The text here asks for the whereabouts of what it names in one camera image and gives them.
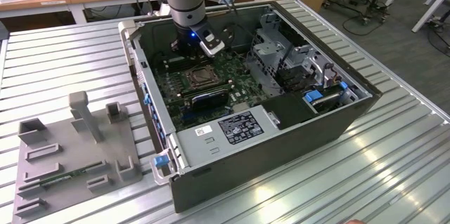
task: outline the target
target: blue release tab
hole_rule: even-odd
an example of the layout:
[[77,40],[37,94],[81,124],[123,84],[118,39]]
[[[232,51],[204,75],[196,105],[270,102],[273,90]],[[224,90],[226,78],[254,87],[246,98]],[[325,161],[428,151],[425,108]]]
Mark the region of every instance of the blue release tab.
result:
[[349,88],[349,85],[346,84],[346,82],[341,82],[340,85],[344,90]]
[[160,168],[169,164],[170,159],[168,155],[162,155],[162,156],[156,157],[154,161],[156,161],[156,166]]
[[308,99],[308,101],[312,103],[314,100],[322,98],[324,95],[321,94],[321,92],[318,90],[316,91],[310,91],[308,94],[305,94],[305,98]]
[[146,93],[146,97],[144,98],[144,103],[145,104],[152,104],[152,101],[150,101],[150,94]]

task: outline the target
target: metal slotted surface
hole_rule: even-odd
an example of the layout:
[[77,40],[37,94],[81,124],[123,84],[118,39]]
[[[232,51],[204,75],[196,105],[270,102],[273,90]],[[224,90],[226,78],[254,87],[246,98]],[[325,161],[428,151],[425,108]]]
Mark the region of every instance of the metal slotted surface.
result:
[[0,90],[0,223],[11,222],[13,216],[19,121],[69,118],[66,95],[81,90],[89,92],[91,110],[113,100],[127,105],[145,178],[34,223],[450,221],[448,115],[302,2],[280,3],[385,93],[341,138],[177,214],[169,186],[153,180],[149,162],[156,151],[117,22],[14,33]]

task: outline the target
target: circuit board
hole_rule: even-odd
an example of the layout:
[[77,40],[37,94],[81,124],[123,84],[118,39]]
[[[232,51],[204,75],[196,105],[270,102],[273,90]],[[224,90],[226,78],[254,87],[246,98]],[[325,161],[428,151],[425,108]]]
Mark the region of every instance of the circuit board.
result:
[[[252,108],[269,98],[241,61],[242,57],[224,53],[208,65],[173,73],[160,71],[156,79],[178,131]],[[225,105],[202,112],[186,111],[193,98],[220,91],[230,96]]]

